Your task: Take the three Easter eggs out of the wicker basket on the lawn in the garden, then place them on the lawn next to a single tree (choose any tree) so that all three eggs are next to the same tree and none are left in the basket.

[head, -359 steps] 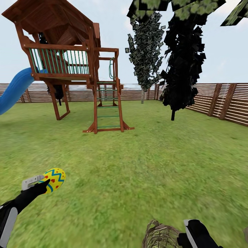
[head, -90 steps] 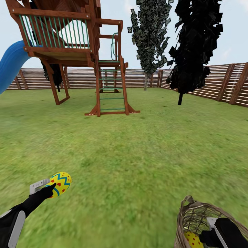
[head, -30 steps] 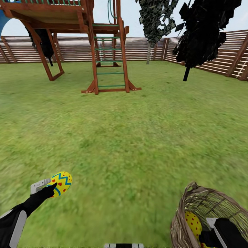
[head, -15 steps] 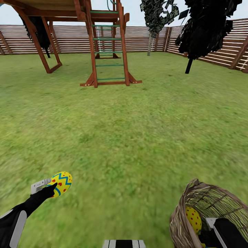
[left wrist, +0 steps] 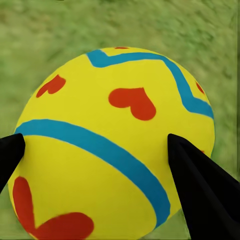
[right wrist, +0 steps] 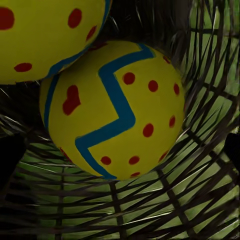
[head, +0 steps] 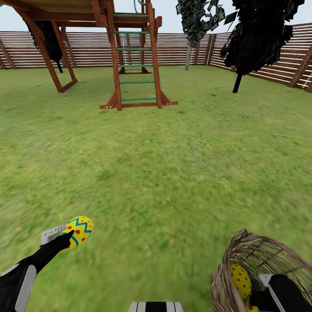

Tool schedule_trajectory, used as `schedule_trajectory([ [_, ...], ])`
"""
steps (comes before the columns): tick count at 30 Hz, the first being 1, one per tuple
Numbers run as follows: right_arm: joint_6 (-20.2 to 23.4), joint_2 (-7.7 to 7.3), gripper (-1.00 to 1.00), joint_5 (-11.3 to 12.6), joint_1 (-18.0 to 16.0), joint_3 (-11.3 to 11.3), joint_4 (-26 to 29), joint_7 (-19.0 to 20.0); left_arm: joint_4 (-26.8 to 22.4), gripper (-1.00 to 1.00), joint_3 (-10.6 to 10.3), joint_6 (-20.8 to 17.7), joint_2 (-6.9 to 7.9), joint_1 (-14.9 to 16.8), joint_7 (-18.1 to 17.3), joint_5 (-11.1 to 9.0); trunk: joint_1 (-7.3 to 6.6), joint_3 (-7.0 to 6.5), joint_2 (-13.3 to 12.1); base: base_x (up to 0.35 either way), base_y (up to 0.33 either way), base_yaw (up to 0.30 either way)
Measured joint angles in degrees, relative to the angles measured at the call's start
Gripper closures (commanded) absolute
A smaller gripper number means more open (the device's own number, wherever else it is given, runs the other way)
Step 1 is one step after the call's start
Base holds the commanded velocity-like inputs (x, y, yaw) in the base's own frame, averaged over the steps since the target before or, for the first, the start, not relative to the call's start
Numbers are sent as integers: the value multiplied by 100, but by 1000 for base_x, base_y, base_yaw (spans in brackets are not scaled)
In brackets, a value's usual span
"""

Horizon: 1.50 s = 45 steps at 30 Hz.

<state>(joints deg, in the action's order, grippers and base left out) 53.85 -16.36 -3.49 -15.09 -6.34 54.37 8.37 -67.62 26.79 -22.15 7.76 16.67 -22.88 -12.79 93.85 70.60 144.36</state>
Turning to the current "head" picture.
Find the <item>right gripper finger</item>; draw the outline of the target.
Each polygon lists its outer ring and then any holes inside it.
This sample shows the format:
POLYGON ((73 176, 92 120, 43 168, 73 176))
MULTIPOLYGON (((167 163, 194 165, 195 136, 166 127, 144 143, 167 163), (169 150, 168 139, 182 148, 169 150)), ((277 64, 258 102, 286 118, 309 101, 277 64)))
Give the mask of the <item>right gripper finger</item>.
POLYGON ((251 306, 257 306, 257 304, 256 304, 256 301, 255 301, 255 298, 254 298, 254 295, 253 295, 253 294, 251 294, 251 295, 249 296, 249 299, 250 299, 250 304, 251 304, 251 306))

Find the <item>easter egg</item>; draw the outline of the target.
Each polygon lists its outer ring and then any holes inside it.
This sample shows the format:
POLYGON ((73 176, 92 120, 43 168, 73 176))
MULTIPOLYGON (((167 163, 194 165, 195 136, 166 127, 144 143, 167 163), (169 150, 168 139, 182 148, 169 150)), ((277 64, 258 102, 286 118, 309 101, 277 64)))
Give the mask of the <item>easter egg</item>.
POLYGON ((70 238, 71 245, 66 249, 75 248, 84 243, 91 235, 94 227, 91 219, 86 216, 76 217, 72 219, 66 226, 67 229, 60 233, 61 236, 74 230, 74 234, 70 238))
POLYGON ((244 266, 244 264, 232 262, 230 268, 237 292, 243 300, 246 300, 253 292, 253 282, 248 274, 250 271, 244 266))
POLYGON ((251 305, 249 298, 247 298, 243 302, 245 303, 245 306, 247 307, 248 312, 266 312, 266 311, 260 311, 257 306, 251 305))

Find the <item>wicker basket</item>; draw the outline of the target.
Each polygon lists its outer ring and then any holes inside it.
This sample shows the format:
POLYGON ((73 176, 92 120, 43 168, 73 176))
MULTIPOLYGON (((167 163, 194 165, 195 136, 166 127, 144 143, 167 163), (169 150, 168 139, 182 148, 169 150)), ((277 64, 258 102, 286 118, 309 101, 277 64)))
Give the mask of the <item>wicker basket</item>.
MULTIPOLYGON (((230 268, 232 262, 238 263, 238 260, 235 258, 240 254, 243 255, 239 257, 242 263, 247 262, 249 258, 252 258, 255 252, 264 255, 266 259, 260 257, 261 262, 254 268, 258 270, 260 267, 266 265, 271 271, 273 271, 274 268, 270 265, 269 261, 277 261, 278 255, 285 251, 298 264, 298 266, 294 267, 289 265, 288 267, 290 269, 287 271, 279 266, 276 266, 276 268, 286 276, 289 276, 289 274, 294 271, 304 269, 312 278, 312 264, 304 260, 295 250, 272 237, 248 233, 246 228, 241 228, 235 232, 230 239, 230 243, 226 246, 227 249, 222 255, 221 261, 210 280, 211 287, 209 292, 215 312, 248 312, 248 309, 243 302, 245 300, 243 300, 238 294, 235 284, 232 281, 230 268), (270 245, 270 248, 273 248, 275 253, 272 251, 268 253, 267 250, 261 249, 261 247, 265 247, 264 243, 270 245), (249 253, 247 254, 248 251, 249 253)), ((262 284, 256 278, 256 275, 252 272, 248 272, 248 274, 253 283, 257 286, 256 290, 264 291, 262 284)), ((303 286, 302 281, 298 277, 295 277, 295 280, 301 287, 301 293, 305 299, 310 302, 309 294, 312 294, 312 288, 310 287, 311 282, 302 274, 300 277, 307 285, 307 289, 303 286)))

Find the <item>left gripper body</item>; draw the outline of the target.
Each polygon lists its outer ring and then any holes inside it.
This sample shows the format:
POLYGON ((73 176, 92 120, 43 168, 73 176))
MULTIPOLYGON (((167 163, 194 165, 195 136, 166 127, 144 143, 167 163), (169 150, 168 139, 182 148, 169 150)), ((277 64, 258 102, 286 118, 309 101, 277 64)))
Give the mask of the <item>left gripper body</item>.
POLYGON ((71 245, 70 239, 68 238, 67 234, 64 235, 57 235, 55 240, 50 241, 49 243, 40 246, 39 251, 44 251, 49 256, 50 262, 61 250, 68 248, 71 245))

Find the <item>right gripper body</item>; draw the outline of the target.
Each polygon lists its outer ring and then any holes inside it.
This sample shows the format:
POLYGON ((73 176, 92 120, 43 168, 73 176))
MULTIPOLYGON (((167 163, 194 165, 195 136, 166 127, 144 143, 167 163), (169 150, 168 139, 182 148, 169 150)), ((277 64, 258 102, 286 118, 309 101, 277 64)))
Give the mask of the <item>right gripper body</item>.
POLYGON ((278 306, 274 305, 268 297, 268 288, 264 291, 253 290, 251 293, 254 295, 257 307, 260 311, 266 312, 281 312, 278 306))

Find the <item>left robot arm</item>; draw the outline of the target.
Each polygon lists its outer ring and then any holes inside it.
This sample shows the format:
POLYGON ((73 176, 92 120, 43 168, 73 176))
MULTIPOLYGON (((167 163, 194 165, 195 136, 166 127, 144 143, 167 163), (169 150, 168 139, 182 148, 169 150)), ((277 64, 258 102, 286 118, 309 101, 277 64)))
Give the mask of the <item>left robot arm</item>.
POLYGON ((0 312, 24 312, 36 275, 61 250, 71 245, 74 230, 58 235, 66 229, 66 225, 59 225, 42 232, 40 250, 0 275, 0 312))

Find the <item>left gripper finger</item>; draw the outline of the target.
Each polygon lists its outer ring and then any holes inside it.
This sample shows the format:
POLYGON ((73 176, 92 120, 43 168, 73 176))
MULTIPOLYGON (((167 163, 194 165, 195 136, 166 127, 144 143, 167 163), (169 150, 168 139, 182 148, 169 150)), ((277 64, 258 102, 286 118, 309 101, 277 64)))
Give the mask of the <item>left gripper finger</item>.
POLYGON ((70 239, 70 238, 72 237, 73 234, 74 234, 74 230, 70 231, 70 232, 67 234, 68 238, 70 239))

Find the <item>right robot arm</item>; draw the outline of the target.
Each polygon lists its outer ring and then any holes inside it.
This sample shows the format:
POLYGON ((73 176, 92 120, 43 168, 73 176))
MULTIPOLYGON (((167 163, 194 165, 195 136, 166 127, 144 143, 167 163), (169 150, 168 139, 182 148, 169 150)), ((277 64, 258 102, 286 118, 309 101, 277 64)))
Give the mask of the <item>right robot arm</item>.
POLYGON ((264 291, 253 290, 249 296, 251 306, 266 312, 312 312, 312 304, 289 276, 259 273, 258 279, 264 291))

